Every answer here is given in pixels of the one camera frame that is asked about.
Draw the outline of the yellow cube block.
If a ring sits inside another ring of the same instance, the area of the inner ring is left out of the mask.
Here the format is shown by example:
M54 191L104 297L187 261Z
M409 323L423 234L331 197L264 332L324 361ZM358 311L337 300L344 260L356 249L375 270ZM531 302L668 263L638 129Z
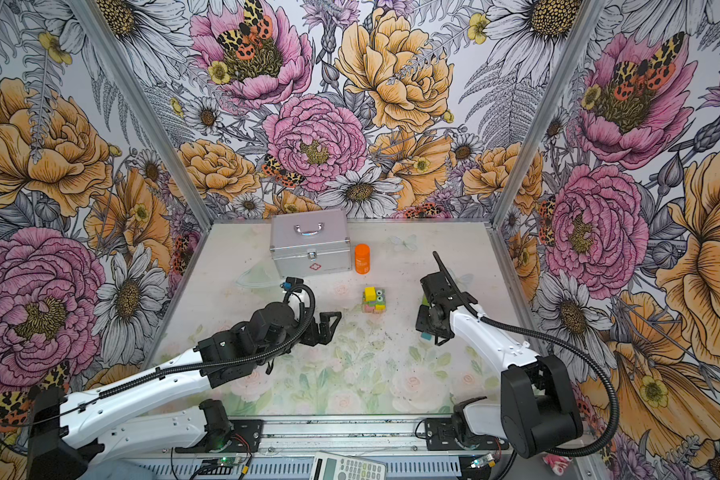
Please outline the yellow cube block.
M366 287L363 292L364 302L376 302L377 301L377 290L375 287Z

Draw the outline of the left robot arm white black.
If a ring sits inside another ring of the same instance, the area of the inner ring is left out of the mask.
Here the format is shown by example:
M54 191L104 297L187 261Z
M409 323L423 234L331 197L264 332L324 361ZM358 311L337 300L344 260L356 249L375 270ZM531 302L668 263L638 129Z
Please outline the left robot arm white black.
M218 401L167 417L151 412L259 367L271 370L298 344L329 344L341 313L318 312L314 292L300 279L289 277L284 287L282 300L148 370L71 394L60 387L38 392L28 420L28 478L78 479L91 465L137 449L225 448L235 434Z

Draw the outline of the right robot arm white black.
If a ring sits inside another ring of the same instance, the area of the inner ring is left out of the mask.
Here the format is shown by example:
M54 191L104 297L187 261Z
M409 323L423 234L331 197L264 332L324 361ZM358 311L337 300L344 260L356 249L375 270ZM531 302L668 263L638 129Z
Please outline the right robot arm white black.
M530 458L582 436L583 423L561 360L542 356L506 329L491 325L476 299L452 285L446 274L431 273L420 284L424 304L419 307L416 330L438 345L452 339L466 341L500 374L497 402L478 396L454 407L454 440L473 447L494 437Z

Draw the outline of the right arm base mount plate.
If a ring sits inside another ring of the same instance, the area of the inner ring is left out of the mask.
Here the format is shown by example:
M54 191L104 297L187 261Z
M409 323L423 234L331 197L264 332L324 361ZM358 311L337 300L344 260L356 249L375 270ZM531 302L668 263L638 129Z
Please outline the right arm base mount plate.
M415 429L428 451L506 451L507 442L489 435L474 435L452 417L424 418Z

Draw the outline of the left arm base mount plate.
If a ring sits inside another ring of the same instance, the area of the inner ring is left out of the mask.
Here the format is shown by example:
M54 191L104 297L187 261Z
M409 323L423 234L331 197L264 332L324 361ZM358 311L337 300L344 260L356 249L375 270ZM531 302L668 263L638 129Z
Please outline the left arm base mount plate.
M241 418L229 421L229 431L223 436L221 453L254 454L259 451L265 422L260 419Z

